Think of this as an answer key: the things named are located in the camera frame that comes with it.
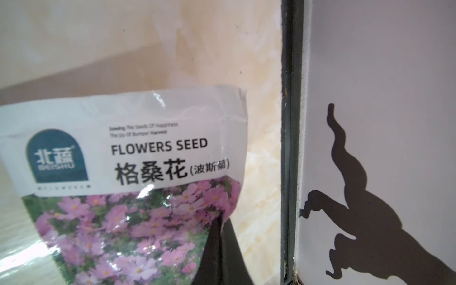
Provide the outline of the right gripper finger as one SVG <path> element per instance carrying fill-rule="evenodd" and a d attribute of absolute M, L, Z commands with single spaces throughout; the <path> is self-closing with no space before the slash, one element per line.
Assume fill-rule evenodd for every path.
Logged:
<path fill-rule="evenodd" d="M 230 220 L 211 224 L 193 285 L 253 285 Z"/>

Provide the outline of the purple flower packet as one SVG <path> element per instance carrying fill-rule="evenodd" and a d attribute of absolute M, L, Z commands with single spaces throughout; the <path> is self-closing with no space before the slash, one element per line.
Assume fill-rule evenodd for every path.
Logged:
<path fill-rule="evenodd" d="M 192 285 L 244 179 L 231 85 L 1 107 L 1 159 L 69 285 Z"/>

